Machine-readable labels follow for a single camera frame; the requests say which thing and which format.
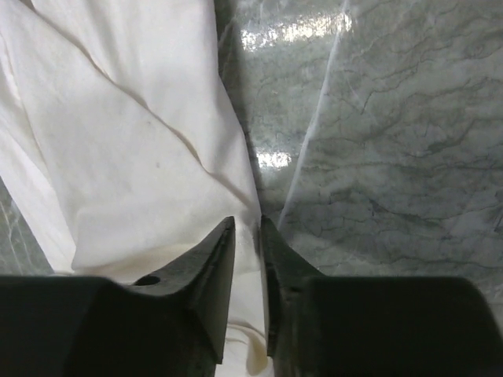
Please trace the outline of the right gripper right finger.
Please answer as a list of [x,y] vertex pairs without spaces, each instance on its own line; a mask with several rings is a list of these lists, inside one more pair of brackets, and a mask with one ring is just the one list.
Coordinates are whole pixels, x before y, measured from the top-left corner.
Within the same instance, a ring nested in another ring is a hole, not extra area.
[[326,276],[260,225],[267,354],[278,376],[499,376],[502,337],[454,276]]

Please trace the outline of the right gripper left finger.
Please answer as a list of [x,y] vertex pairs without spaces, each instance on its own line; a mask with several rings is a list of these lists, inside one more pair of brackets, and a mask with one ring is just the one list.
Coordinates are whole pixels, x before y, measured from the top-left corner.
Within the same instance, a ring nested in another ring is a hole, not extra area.
[[122,285],[97,276],[1,278],[4,376],[212,376],[222,362],[235,221]]

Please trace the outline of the white t-shirt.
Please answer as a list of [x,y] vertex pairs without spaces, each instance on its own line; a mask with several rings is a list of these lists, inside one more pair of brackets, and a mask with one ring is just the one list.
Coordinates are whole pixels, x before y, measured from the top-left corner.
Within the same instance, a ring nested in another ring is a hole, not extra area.
[[219,376],[271,376],[244,131],[211,1],[4,1],[1,177],[59,274],[131,283],[236,222]]

